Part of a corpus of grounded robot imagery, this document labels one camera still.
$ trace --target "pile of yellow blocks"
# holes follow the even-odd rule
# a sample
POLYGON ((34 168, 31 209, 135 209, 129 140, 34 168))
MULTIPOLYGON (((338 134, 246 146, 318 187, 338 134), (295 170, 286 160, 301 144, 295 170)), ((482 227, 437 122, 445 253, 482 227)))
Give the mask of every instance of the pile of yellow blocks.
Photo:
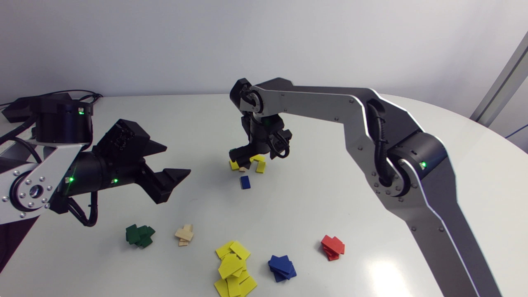
POLYGON ((230 241, 219 247, 216 254, 222 260, 218 268, 220 279, 214 283, 220 297, 245 297, 257 287, 246 267, 251 253, 240 242, 230 241))
MULTIPOLYGON (((253 156, 251 158, 249 158, 249 162, 253 162, 253 161, 257 161, 258 164, 257 164, 257 169, 255 170, 255 172, 257 173, 264 173, 264 170, 266 169, 266 162, 264 162, 266 160, 266 157, 264 157, 263 155, 256 155, 256 156, 253 156)), ((235 161, 231 161, 229 160, 229 164, 231 165, 231 170, 232 171, 235 171, 235 170, 238 170, 240 172, 245 172, 246 171, 246 168, 245 167, 239 167, 238 166, 238 163, 235 161)))

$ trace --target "pile of red blocks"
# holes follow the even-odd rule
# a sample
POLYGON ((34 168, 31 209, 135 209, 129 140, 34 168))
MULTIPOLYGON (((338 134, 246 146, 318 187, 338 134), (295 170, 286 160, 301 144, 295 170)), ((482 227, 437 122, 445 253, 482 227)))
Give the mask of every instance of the pile of red blocks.
POLYGON ((331 238, 330 236, 325 235, 325 238, 321 240, 321 244, 323 244, 323 250, 329 261, 339 259, 339 254, 345 254, 345 244, 335 236, 334 238, 331 238))

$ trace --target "white table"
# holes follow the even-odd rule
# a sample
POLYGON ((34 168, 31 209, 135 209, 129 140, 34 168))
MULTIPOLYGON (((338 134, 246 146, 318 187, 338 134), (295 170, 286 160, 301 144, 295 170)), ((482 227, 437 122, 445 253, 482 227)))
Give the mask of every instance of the white table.
MULTIPOLYGON (((458 199, 504 296, 526 296, 528 257, 523 188, 528 156, 494 132, 447 110, 383 95, 440 137, 457 174, 458 199)), ((169 201, 154 204, 137 185, 99 194, 99 221, 45 213, 0 275, 0 295, 217 296, 214 250, 239 240, 252 252, 248 271, 258 296, 441 296, 405 223, 386 211, 347 154, 342 125, 282 115, 294 135, 291 154, 248 175, 241 190, 228 151, 247 143, 228 95, 103 98, 95 106, 95 142, 119 119, 138 122, 168 146, 147 157, 155 170, 189 168, 169 201), (154 243, 141 250, 125 228, 149 225, 154 243), (174 233, 193 224, 178 247, 174 233), (346 254, 329 262, 325 234, 346 254), (275 283, 267 261, 288 255, 297 277, 275 283)), ((87 209, 87 195, 78 196, 87 209)))

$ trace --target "green block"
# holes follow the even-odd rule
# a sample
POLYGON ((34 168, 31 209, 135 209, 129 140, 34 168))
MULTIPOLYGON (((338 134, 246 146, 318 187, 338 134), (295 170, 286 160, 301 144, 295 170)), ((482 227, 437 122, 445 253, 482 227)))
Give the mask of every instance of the green block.
POLYGON ((150 237, 143 238, 140 242, 136 243, 137 246, 147 247, 152 243, 152 239, 150 237))
POLYGON ((143 235, 147 235, 147 226, 141 226, 137 228, 137 231, 139 233, 139 236, 143 237, 143 235))
POLYGON ((126 238, 128 243, 130 244, 134 244, 141 239, 141 237, 139 236, 139 232, 137 231, 136 224, 133 224, 132 226, 126 229, 126 238))
POLYGON ((152 236, 152 234, 156 233, 156 231, 154 229, 152 229, 151 226, 148 226, 147 227, 147 234, 148 234, 148 237, 152 236))

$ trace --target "white wall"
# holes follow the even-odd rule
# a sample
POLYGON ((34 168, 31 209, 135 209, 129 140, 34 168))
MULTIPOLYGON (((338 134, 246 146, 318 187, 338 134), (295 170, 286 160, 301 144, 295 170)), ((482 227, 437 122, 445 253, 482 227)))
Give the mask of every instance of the white wall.
POLYGON ((241 77, 282 76, 469 116, 526 33, 527 9, 521 0, 4 0, 0 98, 225 93, 241 77))

